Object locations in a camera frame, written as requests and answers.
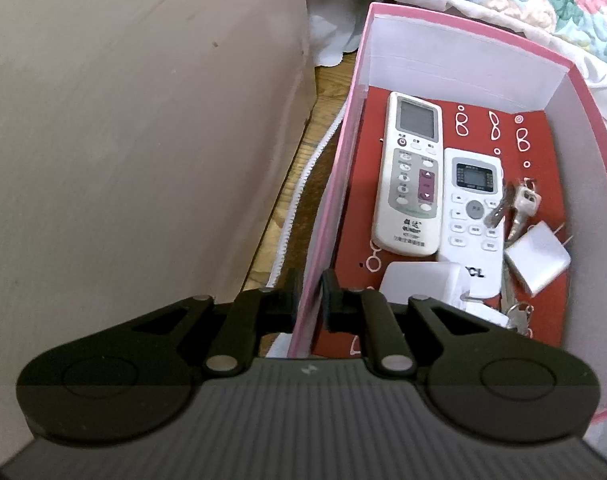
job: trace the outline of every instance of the qunda remote control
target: qunda remote control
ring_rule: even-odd
[[[373,242],[392,253],[428,256],[442,217],[441,108],[409,95],[388,97]]]
[[[489,229],[484,219],[503,197],[501,160],[447,148],[443,164],[443,227],[437,259],[468,269],[472,298],[493,298],[501,289],[504,219],[496,229]]]

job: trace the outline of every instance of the charger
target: charger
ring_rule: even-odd
[[[539,294],[570,265],[570,255],[556,237],[558,231],[541,221],[504,251],[510,269],[530,296]]]

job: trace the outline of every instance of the round gray button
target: round gray button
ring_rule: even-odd
[[[465,207],[466,213],[473,220],[478,220],[483,216],[483,205],[478,200],[471,200]]]

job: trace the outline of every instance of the tcl remote control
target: tcl remote control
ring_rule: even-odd
[[[468,269],[472,298],[493,298],[501,290],[504,220],[496,229],[487,228],[483,220],[503,197],[501,160],[447,148],[443,164],[443,224],[437,259]]]
[[[442,221],[441,108],[409,95],[388,97],[373,242],[392,253],[428,256]]]

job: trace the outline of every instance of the wooden floor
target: wooden floor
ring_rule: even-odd
[[[288,177],[268,221],[266,232],[264,232],[250,267],[244,290],[265,286],[268,282],[270,269],[277,253],[277,243],[295,186],[306,162],[308,162],[319,141],[337,116],[341,105],[346,100],[354,67],[355,54],[346,54],[343,61],[335,67],[317,67],[315,69],[317,102],[312,109],[311,121],[303,134],[293,165],[290,167]]]

